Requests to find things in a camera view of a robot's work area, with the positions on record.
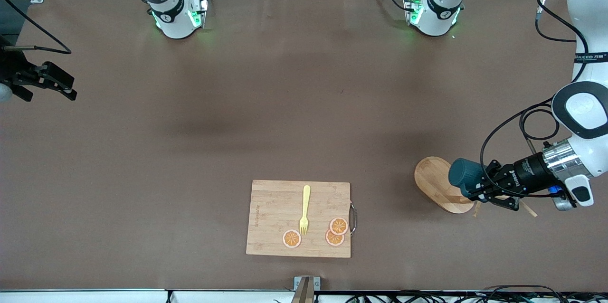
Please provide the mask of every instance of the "yellow fork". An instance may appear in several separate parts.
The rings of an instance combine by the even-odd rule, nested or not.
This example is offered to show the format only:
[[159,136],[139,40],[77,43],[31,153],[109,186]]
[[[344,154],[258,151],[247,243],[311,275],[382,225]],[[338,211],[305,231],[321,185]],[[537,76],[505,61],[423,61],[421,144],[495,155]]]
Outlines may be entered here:
[[300,219],[300,234],[304,235],[308,231],[308,200],[310,199],[310,186],[304,186],[304,199],[302,200],[302,219]]

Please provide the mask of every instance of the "brown table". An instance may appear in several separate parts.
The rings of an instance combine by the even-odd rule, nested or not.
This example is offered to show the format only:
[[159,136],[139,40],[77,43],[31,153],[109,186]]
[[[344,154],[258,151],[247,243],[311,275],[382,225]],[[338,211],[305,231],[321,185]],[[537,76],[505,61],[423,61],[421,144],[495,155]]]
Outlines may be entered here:
[[[608,177],[590,208],[526,199],[538,218],[450,215],[414,184],[420,159],[476,160],[498,123],[571,76],[574,46],[536,35],[534,0],[466,4],[429,38],[388,0],[213,0],[210,30],[184,40],[139,0],[32,6],[74,54],[28,57],[70,72],[79,96],[1,107],[0,286],[283,288],[311,274],[331,290],[607,290]],[[30,43],[52,45],[26,26]],[[528,153],[512,125],[487,158]],[[245,255],[254,179],[351,182],[352,258]]]

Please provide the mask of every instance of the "metal handle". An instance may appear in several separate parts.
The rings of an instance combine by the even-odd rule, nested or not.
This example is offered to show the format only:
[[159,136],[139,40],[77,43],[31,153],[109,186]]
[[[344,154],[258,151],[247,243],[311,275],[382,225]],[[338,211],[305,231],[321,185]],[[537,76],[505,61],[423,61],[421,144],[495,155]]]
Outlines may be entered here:
[[354,231],[357,229],[357,209],[354,207],[354,204],[352,204],[352,201],[350,201],[350,212],[352,213],[350,214],[350,216],[352,216],[352,221],[354,221],[351,223],[350,216],[348,217],[348,225],[351,226],[350,236],[352,236],[354,234]]

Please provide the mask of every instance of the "wooden tray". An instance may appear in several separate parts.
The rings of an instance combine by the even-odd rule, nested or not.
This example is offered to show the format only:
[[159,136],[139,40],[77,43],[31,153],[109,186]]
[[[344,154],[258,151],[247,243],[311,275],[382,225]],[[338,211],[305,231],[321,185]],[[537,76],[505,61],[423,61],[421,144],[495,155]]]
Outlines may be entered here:
[[447,179],[449,171],[450,164],[443,158],[427,157],[416,165],[414,179],[418,188],[446,212],[466,213],[473,208],[473,202],[450,184]]
[[[302,190],[311,187],[308,204],[308,232],[300,246],[283,245],[283,234],[299,230],[302,217]],[[340,246],[325,241],[330,221],[348,220],[350,184],[296,180],[254,180],[251,188],[247,254],[291,257],[350,258],[350,233]]]

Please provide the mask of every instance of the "orange slice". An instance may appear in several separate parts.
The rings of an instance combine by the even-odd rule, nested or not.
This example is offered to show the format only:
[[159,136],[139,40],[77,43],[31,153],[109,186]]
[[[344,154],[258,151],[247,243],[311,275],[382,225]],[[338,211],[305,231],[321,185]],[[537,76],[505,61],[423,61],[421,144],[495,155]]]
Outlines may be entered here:
[[300,235],[300,232],[296,231],[295,229],[290,229],[283,234],[283,245],[289,248],[296,248],[300,246],[301,242],[302,236]]
[[336,234],[333,234],[331,230],[328,230],[325,233],[325,241],[332,246],[340,246],[344,242],[345,238],[346,237],[344,235],[337,236]]
[[348,222],[343,218],[335,218],[330,222],[330,231],[337,236],[343,236],[348,232]]

